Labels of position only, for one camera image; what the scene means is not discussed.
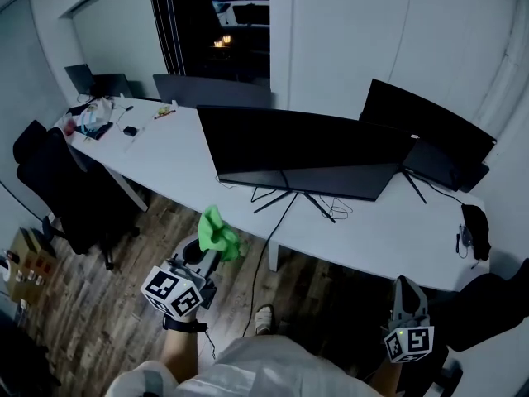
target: wooden floor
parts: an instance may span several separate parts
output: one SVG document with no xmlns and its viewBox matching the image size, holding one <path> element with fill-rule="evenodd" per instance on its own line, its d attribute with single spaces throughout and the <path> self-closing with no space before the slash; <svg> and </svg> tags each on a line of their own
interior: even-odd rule
<svg viewBox="0 0 529 397">
<path fill-rule="evenodd" d="M 146 302 L 140 287 L 152 266 L 197 231 L 198 219 L 198 213 L 154 196 L 136 223 L 141 234 L 124 237 L 114 250 L 112 272 L 99 254 L 75 255 L 66 241 L 54 242 L 58 269 L 30 309 L 25 328 L 50 349 L 51 370 L 63 383 L 57 395 L 104 395 L 118 374 L 160 354 L 162 314 Z M 242 335 L 250 315 L 251 283 L 264 240 L 243 232 L 241 239 L 245 257 L 219 265 L 213 275 L 217 296 L 208 311 L 198 313 L 210 327 L 217 354 Z M 254 308 L 272 303 L 279 333 L 351 375 L 369 374 L 384 354 L 379 325 L 388 318 L 391 281 L 286 249 L 280 257 L 277 273 L 269 271 L 267 256 L 263 259 Z M 253 335 L 253 323 L 248 331 Z M 204 369 L 212 363 L 204 334 L 198 345 Z"/>
</svg>

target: white desk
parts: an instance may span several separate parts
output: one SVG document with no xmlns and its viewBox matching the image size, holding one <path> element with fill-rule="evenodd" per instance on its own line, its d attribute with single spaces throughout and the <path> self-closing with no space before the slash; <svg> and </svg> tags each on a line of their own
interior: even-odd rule
<svg viewBox="0 0 529 397">
<path fill-rule="evenodd" d="M 263 238 L 272 232 L 292 197 L 253 214 L 266 198 L 251 203 L 250 188 L 219 184 L 195 109 L 178 108 L 154 120 L 162 103 L 135 99 L 119 103 L 134 106 L 120 126 L 144 128 L 134 139 L 114 126 L 99 141 L 74 133 L 70 144 L 110 170 L 193 210 L 203 212 L 216 204 L 232 226 Z M 111 120 L 115 122 L 121 113 L 115 109 Z M 272 267 L 279 244 L 370 274 L 391 279 L 405 275 L 434 289 L 461 289 L 488 271 L 488 262 L 471 269 L 473 252 L 466 259 L 455 253 L 455 235 L 464 222 L 460 204 L 419 181 L 417 187 L 427 204 L 401 174 L 395 175 L 374 203 L 344 199 L 354 212 L 336 224 L 299 196 L 274 234 Z M 454 195 L 484 208 L 470 194 Z"/>
</svg>

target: monitor screen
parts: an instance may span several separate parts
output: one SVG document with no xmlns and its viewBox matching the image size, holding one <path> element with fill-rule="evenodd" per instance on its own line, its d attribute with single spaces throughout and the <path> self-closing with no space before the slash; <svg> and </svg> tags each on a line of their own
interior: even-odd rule
<svg viewBox="0 0 529 397">
<path fill-rule="evenodd" d="M 418 135 L 420 141 L 404 166 L 451 189 L 458 189 L 459 177 L 480 164 L 496 144 L 453 112 L 377 79 L 371 82 L 360 120 Z"/>
<path fill-rule="evenodd" d="M 79 94 L 90 94 L 90 89 L 95 85 L 95 80 L 88 65 L 66 66 L 64 68 L 75 89 Z"/>
<path fill-rule="evenodd" d="M 220 181 L 375 201 L 416 140 L 303 112 L 198 106 Z"/>
</svg>

